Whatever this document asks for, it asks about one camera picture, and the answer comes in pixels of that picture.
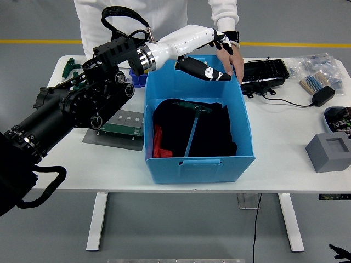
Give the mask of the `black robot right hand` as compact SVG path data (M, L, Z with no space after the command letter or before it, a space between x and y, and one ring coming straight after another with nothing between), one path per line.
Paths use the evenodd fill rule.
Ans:
M343 248L337 247L333 244L329 244L329 248L336 253L336 255L334 255L334 258L336 260L344 260L344 262L350 262L351 258L350 258L349 251Z

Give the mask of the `person's left hand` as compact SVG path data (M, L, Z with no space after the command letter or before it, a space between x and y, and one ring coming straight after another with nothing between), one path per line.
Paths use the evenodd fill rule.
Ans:
M223 64L225 73L231 76L235 74L239 85L241 85L244 77L244 60L236 45L231 45L231 48L233 54L229 54L224 48L222 48L220 50L217 49L216 55Z

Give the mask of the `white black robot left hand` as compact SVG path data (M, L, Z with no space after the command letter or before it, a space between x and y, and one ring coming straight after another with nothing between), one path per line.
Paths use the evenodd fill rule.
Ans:
M233 53L229 38L213 28L187 25L161 38L156 43L146 43L149 49L149 69L159 70L167 61L175 60L176 68L205 81L230 81L231 76L222 73L189 53L210 43L221 45L229 54Z

